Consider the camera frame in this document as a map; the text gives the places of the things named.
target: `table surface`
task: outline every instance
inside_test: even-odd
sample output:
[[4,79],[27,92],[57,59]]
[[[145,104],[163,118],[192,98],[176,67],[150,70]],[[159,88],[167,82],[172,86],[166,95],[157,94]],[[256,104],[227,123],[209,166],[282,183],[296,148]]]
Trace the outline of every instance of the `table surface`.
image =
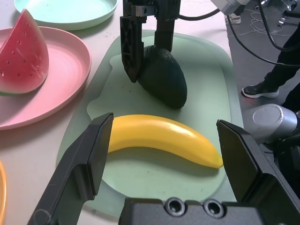
[[[182,0],[180,13],[198,16],[215,8],[209,0]],[[18,17],[13,0],[0,1],[0,15],[0,29],[13,26]],[[88,83],[107,49],[120,35],[121,15],[122,0],[118,0],[117,9],[110,19],[98,26],[72,32],[87,44],[92,54]],[[149,17],[143,29],[155,28],[155,18]],[[230,56],[222,13],[197,22],[177,20],[175,32],[214,42]],[[0,159],[4,164],[8,183],[5,225],[27,224],[55,169],[60,142],[83,91],[69,105],[47,119],[25,127],[0,131]],[[115,225],[117,221],[117,218],[101,212],[91,214],[83,210],[78,225]]]

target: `avocado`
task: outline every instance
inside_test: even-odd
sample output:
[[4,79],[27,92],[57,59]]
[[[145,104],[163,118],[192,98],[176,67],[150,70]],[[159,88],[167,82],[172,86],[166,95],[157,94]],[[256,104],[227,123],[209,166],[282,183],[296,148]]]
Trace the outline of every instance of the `avocado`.
[[181,108],[187,100],[184,74],[171,53],[154,45],[144,49],[143,65],[137,78],[152,96],[171,108]]

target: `banana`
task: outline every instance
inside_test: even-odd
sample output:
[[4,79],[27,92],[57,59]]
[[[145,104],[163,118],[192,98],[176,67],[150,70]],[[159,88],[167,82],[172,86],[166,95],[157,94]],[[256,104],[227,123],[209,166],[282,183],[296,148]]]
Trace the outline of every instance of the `banana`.
[[127,147],[168,151],[197,164],[220,168],[223,160],[209,140],[179,122],[152,115],[116,117],[108,152]]

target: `black sneaker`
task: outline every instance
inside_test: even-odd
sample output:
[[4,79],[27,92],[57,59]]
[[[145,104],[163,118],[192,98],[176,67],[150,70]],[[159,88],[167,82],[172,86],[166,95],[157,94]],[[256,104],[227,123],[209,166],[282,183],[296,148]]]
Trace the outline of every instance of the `black sneaker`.
[[275,98],[278,94],[278,89],[267,88],[264,82],[260,82],[257,85],[250,85],[242,89],[242,95],[248,98],[259,98],[261,96]]

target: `toy watermelon slice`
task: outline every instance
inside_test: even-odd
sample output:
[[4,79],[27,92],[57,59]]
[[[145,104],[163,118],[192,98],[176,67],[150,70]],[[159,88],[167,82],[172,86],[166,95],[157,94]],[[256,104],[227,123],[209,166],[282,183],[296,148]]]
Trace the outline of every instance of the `toy watermelon slice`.
[[0,48],[0,95],[35,90],[46,79],[49,55],[45,39],[24,9]]

